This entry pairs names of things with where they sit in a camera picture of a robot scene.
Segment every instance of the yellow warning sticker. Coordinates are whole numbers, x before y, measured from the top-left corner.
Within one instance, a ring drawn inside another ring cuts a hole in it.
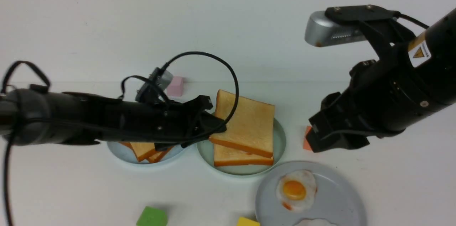
[[[418,49],[418,51],[415,52],[415,55],[413,56],[413,58],[423,58],[425,55],[423,54],[423,49],[420,47]]]
[[[409,58],[413,67],[418,67],[431,58],[431,54],[426,43],[425,33],[426,32],[421,33],[409,44]]]

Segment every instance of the plate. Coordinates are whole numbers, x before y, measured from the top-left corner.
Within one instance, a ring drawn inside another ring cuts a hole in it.
[[[203,158],[203,160],[213,169],[221,172],[223,174],[246,177],[253,176],[260,173],[269,171],[282,157],[285,147],[286,147],[286,138],[285,131],[280,125],[279,121],[274,119],[273,126],[273,149],[274,149],[274,164],[270,165],[236,165],[236,166],[214,166],[214,144],[209,140],[205,140],[197,143],[197,149]]]
[[[142,167],[152,167],[172,161],[176,159],[179,155],[181,155],[183,153],[182,151],[184,150],[180,145],[176,145],[161,159],[161,161],[157,163],[149,163],[146,159],[141,162],[138,162],[133,151],[120,143],[106,143],[108,145],[109,151],[111,151],[111,153],[114,154],[115,157],[117,157],[121,161]]]
[[[275,196],[279,179],[296,170],[313,173],[318,191],[311,208],[302,213],[288,211]],[[319,163],[295,161],[274,168],[261,182],[255,200],[261,226],[293,226],[302,219],[326,219],[337,226],[366,226],[363,202],[353,187],[337,172]]]

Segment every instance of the egg white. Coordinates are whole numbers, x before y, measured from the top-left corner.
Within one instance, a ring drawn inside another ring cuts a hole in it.
[[[336,224],[332,224],[329,221],[325,219],[304,219],[300,221],[298,224],[295,224],[295,226],[337,226]]]
[[[283,185],[287,181],[300,182],[306,189],[306,197],[302,200],[291,200],[283,193]],[[316,193],[316,181],[311,171],[300,170],[286,174],[279,180],[275,195],[282,205],[288,206],[293,212],[302,212],[312,207]]]

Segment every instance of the yellow block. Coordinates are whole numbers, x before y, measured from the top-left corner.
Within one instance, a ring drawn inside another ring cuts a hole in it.
[[[239,218],[238,226],[259,226],[259,222],[252,221],[247,218],[241,217],[241,218]]]

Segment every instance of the egg yolk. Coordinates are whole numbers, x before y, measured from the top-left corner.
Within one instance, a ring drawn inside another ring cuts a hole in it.
[[[306,197],[306,188],[295,180],[285,182],[283,192],[291,200],[303,200]]]

